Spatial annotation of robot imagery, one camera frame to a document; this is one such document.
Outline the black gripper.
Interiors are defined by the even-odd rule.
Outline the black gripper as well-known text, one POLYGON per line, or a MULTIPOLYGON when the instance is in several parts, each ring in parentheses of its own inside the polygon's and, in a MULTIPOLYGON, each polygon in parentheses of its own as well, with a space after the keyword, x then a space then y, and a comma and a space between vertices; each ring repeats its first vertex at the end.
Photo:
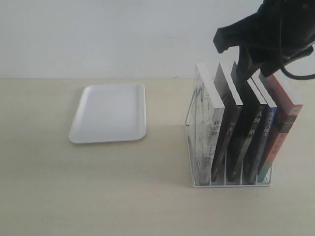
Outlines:
POLYGON ((249 79, 257 70, 273 74, 313 53, 315 2, 265 0, 256 13, 218 28, 213 39, 218 53, 239 47, 237 77, 249 79))

